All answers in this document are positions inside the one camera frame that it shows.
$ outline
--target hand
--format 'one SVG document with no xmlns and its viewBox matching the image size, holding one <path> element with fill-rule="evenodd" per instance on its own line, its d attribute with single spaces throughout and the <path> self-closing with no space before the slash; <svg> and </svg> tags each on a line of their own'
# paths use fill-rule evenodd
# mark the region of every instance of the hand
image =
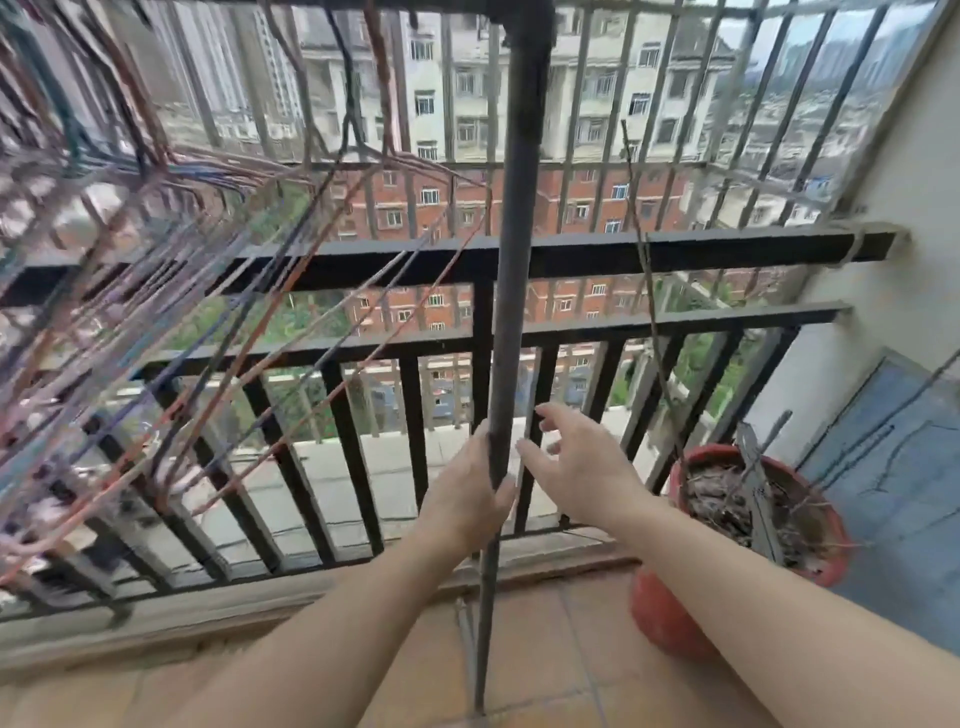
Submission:
<svg viewBox="0 0 960 728">
<path fill-rule="evenodd" d="M 486 546 L 510 515 L 516 482 L 490 483 L 488 425 L 484 420 L 427 489 L 418 527 L 437 537 L 458 561 Z"/>
<path fill-rule="evenodd" d="M 520 460 L 548 496 L 571 519 L 603 528 L 624 511 L 653 497 L 605 427 L 558 402 L 537 405 L 540 429 L 559 430 L 547 452 L 530 440 L 516 441 Z M 560 457 L 557 460 L 548 454 Z"/>
</svg>

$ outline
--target left hand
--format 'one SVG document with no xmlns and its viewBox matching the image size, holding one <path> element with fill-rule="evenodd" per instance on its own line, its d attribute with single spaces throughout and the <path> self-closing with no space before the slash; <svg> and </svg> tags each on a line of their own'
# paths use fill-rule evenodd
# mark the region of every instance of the left hand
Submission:
<svg viewBox="0 0 960 728">
<path fill-rule="evenodd" d="M 494 491 L 490 483 L 488 425 L 484 420 L 427 489 L 418 530 L 439 539 L 465 559 L 493 538 L 510 515 L 516 481 L 507 475 Z"/>
</svg>

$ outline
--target tiled floor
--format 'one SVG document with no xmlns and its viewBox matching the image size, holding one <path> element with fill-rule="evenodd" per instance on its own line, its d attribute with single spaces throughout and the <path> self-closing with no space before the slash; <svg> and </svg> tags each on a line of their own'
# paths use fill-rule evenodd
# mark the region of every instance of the tiled floor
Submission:
<svg viewBox="0 0 960 728">
<path fill-rule="evenodd" d="M 364 728 L 755 728 L 776 722 L 723 665 L 662 655 L 627 613 L 628 571 L 546 582 L 497 598 L 488 715 L 471 719 L 467 651 L 453 605 L 428 609 L 400 650 Z M 153 728 L 242 644 L 188 662 L 78 669 L 0 688 L 7 728 Z"/>
</svg>

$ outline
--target metal pole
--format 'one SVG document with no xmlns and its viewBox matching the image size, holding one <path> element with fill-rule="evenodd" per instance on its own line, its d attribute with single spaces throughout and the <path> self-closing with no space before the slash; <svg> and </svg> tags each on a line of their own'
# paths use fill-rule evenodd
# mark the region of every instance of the metal pole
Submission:
<svg viewBox="0 0 960 728">
<path fill-rule="evenodd" d="M 530 268 L 530 238 L 546 109 L 547 74 L 554 42 L 551 0 L 514 4 L 502 23 L 510 40 L 507 98 L 506 168 L 504 170 L 503 224 L 497 267 L 494 311 L 493 364 L 490 401 L 490 476 L 497 488 L 510 459 L 514 424 L 516 363 L 520 358 L 520 334 Z M 500 22 L 501 18 L 492 17 Z M 499 534 L 483 552 L 480 569 L 480 621 L 477 633 L 476 683 L 473 707 L 484 711 L 487 663 L 493 628 L 493 597 L 500 557 Z"/>
</svg>

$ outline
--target right hand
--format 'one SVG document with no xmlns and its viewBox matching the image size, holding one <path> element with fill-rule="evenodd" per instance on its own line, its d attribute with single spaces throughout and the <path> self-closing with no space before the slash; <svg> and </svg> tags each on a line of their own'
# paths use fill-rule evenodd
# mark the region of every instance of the right hand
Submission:
<svg viewBox="0 0 960 728">
<path fill-rule="evenodd" d="M 654 497 L 605 427 L 558 402 L 538 404 L 540 429 L 559 430 L 561 440 L 547 452 L 530 440 L 516 451 L 541 488 L 573 521 L 610 531 L 615 521 Z M 550 454 L 559 454 L 556 460 Z"/>
</svg>

